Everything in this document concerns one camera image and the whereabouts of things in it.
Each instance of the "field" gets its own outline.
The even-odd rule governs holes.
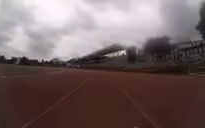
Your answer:
[[[205,128],[205,77],[0,65],[0,128]]]

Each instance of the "white lane line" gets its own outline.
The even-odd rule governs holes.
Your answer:
[[[0,76],[1,79],[31,77],[32,75]]]
[[[49,75],[54,75],[54,74],[62,74],[62,73],[64,73],[64,70],[62,70],[62,71],[56,71],[56,72],[49,72],[49,73],[47,73],[47,74],[49,74]]]
[[[55,74],[62,74],[64,73],[64,70],[62,71],[56,71],[56,72],[49,72],[45,74],[38,74],[38,75],[55,75]],[[24,78],[24,77],[32,77],[37,75],[14,75],[14,76],[0,76],[1,79],[9,79],[9,78]]]
[[[147,113],[143,108],[135,101],[132,99],[131,96],[128,95],[123,89],[118,88],[125,96],[126,98],[139,110],[139,112],[146,118],[147,121],[149,121],[150,124],[153,125],[154,128],[161,128]]]
[[[22,126],[22,128],[28,128],[29,126],[31,126],[34,122],[36,122],[38,119],[40,119],[42,116],[44,116],[46,113],[48,113],[49,111],[53,110],[56,106],[58,106],[59,104],[61,104],[64,100],[66,100],[67,98],[69,98],[73,93],[75,93],[78,89],[80,89],[82,86],[84,86],[87,83],[87,81],[82,82],[77,88],[73,89],[69,94],[63,96],[61,99],[59,99],[57,102],[55,102],[54,104],[52,104],[50,107],[48,107],[44,112],[42,112],[41,114],[37,115],[36,117],[34,117],[33,119],[31,119],[29,122],[27,122],[26,124],[24,124]]]
[[[205,77],[205,74],[204,75],[201,75],[201,74],[190,74],[191,76],[201,76],[201,77]]]

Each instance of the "sky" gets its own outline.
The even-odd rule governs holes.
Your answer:
[[[66,60],[157,36],[195,40],[202,1],[0,0],[0,54]]]

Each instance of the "building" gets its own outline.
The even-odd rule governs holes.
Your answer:
[[[173,59],[175,61],[200,61],[205,59],[205,41],[189,41],[179,43],[172,51]]]

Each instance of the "running track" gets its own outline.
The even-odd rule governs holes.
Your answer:
[[[205,128],[205,77],[37,70],[0,70],[0,128]]]

